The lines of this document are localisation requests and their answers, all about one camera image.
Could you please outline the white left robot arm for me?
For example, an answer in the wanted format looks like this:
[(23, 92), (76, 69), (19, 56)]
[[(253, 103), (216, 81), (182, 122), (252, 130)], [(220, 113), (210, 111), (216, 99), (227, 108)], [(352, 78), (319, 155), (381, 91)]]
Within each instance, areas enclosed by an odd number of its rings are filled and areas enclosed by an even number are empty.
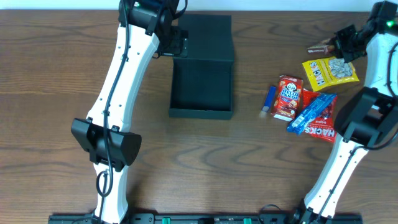
[(132, 113), (153, 58), (185, 56), (187, 38), (172, 22), (184, 14), (178, 0), (120, 1), (116, 48), (103, 87), (86, 118), (74, 119), (72, 135), (96, 171), (98, 203), (75, 223), (121, 223), (128, 211), (127, 173), (142, 138), (131, 132)]

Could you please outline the yellow Hacks candy bag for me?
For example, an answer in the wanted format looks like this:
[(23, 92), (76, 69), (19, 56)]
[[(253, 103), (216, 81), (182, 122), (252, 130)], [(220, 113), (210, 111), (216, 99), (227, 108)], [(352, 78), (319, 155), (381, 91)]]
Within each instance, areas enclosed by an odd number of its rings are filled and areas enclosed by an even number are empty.
[(302, 63), (302, 66), (313, 91), (359, 81), (353, 64), (346, 63), (343, 58), (329, 57), (309, 60)]

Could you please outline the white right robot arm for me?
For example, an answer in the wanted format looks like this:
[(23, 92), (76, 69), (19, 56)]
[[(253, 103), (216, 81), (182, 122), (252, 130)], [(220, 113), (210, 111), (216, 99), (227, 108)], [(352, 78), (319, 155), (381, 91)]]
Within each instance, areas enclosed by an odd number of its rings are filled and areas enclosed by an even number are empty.
[(397, 4), (373, 5), (362, 29), (349, 26), (308, 49), (345, 62), (368, 58), (363, 88), (337, 114), (332, 152), (290, 223), (360, 223), (359, 215), (337, 215), (336, 205), (361, 159), (397, 138)]

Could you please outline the brown Pocky box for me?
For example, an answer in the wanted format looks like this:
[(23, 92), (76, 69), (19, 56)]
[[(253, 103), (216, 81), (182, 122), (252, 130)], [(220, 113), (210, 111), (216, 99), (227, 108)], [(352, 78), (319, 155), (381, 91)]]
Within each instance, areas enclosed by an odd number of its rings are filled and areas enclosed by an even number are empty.
[(309, 54), (332, 54), (334, 51), (334, 38), (322, 40), (307, 49)]

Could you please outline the black box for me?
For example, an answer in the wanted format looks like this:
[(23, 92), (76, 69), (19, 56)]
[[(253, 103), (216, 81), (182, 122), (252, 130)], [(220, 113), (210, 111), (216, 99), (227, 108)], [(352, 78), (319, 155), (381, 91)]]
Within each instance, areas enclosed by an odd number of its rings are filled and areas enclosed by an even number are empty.
[(186, 14), (187, 56), (173, 58), (169, 116), (228, 120), (233, 116), (234, 44), (230, 15)]

